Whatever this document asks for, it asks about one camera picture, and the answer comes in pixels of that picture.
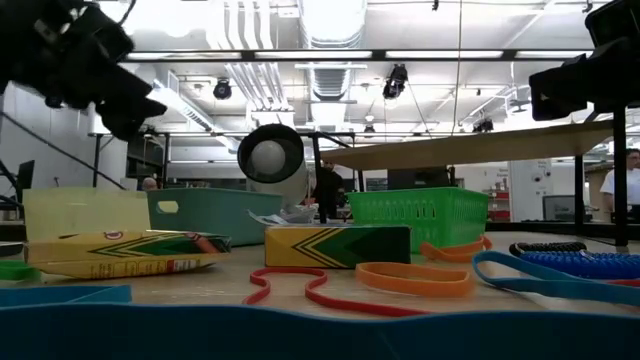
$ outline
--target table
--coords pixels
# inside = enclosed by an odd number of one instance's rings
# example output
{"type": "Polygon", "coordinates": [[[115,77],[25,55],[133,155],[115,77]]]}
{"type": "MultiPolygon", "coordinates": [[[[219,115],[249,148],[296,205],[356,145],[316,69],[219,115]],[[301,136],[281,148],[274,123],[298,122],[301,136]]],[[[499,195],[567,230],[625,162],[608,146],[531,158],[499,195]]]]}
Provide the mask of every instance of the table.
{"type": "MultiPolygon", "coordinates": [[[[507,252],[513,242],[560,242],[575,241],[568,236],[554,236],[532,233],[488,233],[494,243],[494,249],[507,252]]],[[[616,252],[616,248],[596,241],[584,240],[589,251],[616,252]]],[[[640,253],[640,244],[629,246],[631,253],[640,253]]],[[[207,269],[191,273],[162,275],[141,278],[111,279],[102,281],[79,281],[60,276],[47,276],[45,280],[52,285],[131,285],[133,299],[138,304],[163,305],[211,305],[240,304],[242,299],[258,289],[249,283],[249,274],[264,267],[264,247],[251,246],[234,248],[230,258],[207,269]]],[[[414,256],[415,263],[424,263],[420,256],[414,256]]],[[[448,268],[466,268],[467,264],[444,264],[448,268]]],[[[485,272],[493,276],[519,276],[517,272],[497,264],[487,264],[485,272]]],[[[640,309],[599,303],[547,298],[537,294],[512,293],[492,288],[481,281],[475,295],[468,298],[429,299],[412,295],[395,294],[369,289],[355,280],[352,270],[329,270],[329,282],[320,287],[323,294],[350,300],[390,304],[437,312],[460,312],[478,310],[562,310],[606,314],[640,313],[640,309]]],[[[372,315],[338,311],[321,307],[304,297],[304,284],[312,277],[308,275],[269,275],[272,282],[272,294],[260,305],[270,306],[307,314],[329,317],[373,319],[372,315]]]]}

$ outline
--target teal plastic bin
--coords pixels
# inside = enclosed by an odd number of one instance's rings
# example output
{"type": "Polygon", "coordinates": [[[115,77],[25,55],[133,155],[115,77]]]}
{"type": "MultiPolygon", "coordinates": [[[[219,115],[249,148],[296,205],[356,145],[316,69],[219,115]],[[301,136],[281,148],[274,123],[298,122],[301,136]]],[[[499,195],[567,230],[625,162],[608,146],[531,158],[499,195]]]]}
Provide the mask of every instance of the teal plastic bin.
{"type": "Polygon", "coordinates": [[[206,232],[231,237],[231,245],[264,243],[264,225],[247,213],[280,214],[280,195],[224,189],[149,191],[153,230],[206,232]]]}
{"type": "Polygon", "coordinates": [[[489,197],[460,188],[350,193],[356,224],[411,226],[411,252],[420,244],[464,245],[478,240],[487,223],[489,197]]]}

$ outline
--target ceiling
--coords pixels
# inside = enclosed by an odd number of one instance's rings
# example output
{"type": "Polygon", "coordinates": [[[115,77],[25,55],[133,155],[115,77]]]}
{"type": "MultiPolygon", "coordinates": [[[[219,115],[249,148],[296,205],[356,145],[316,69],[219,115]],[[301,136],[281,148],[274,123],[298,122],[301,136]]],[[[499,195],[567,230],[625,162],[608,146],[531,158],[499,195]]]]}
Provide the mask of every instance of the ceiling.
{"type": "MultiPolygon", "coordinates": [[[[606,2],[593,1],[594,9],[606,2]]],[[[101,4],[114,18],[119,18],[126,7],[113,1],[101,4]]],[[[461,30],[460,45],[467,49],[592,48],[584,26],[586,14],[582,10],[585,0],[463,0],[462,7],[458,0],[440,0],[437,11],[432,11],[432,5],[433,1],[369,0],[361,47],[456,49],[461,30]]],[[[296,1],[271,0],[270,6],[271,36],[276,48],[302,47],[296,1]]],[[[327,26],[331,26],[330,14],[326,19],[327,26]]],[[[213,22],[215,14],[207,1],[138,0],[125,27],[129,23],[135,24],[131,25],[135,29],[129,30],[137,51],[211,49],[206,29],[213,22]]],[[[365,124],[369,123],[365,120],[367,115],[373,116],[371,123],[378,132],[424,132],[426,127],[435,134],[449,134],[452,131],[469,132],[472,124],[480,119],[480,109],[493,119],[496,131],[559,125],[572,120],[579,122],[590,113],[582,111],[567,119],[537,123],[531,119],[529,105],[524,105],[527,111],[513,114],[514,109],[505,106],[504,97],[496,97],[513,93],[509,99],[514,99],[516,93],[509,89],[520,88],[518,99],[527,100],[528,77],[559,66],[559,63],[408,62],[405,65],[409,86],[397,101],[391,102],[384,101],[382,86],[393,63],[370,62],[364,65],[366,69],[355,70],[352,85],[343,98],[355,103],[347,105],[344,124],[336,130],[362,132],[365,124]],[[456,83],[459,84],[457,100],[453,96],[456,83]]],[[[213,97],[217,79],[229,76],[224,64],[159,63],[153,66],[157,74],[171,71],[177,75],[181,80],[181,94],[210,115],[218,129],[250,130],[249,122],[245,120],[247,101],[238,88],[232,88],[233,95],[228,100],[213,97]]],[[[306,73],[295,69],[293,63],[280,63],[278,66],[285,94],[295,112],[295,125],[312,126],[306,73]]],[[[183,125],[180,124],[186,120],[179,116],[171,112],[152,119],[150,123],[160,129],[198,131],[191,125],[181,128],[183,125]]],[[[630,117],[630,121],[635,122],[635,119],[630,117]]]]}

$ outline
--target ceiling duct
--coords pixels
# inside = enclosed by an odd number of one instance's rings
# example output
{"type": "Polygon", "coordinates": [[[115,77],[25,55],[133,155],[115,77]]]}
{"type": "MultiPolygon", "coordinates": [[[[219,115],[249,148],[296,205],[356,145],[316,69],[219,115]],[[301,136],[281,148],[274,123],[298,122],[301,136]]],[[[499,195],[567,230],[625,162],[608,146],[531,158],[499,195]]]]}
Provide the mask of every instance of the ceiling duct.
{"type": "MultiPolygon", "coordinates": [[[[367,0],[298,0],[300,29],[308,49],[357,49],[364,33],[367,0]]],[[[331,63],[335,69],[313,66],[309,69],[311,100],[339,101],[351,84],[351,63],[331,63]]],[[[344,104],[311,105],[311,115],[319,123],[337,124],[344,119],[344,104]],[[335,110],[326,111],[327,106],[335,110]],[[341,116],[336,119],[336,112],[341,116]],[[331,114],[331,119],[324,119],[331,114]]]]}

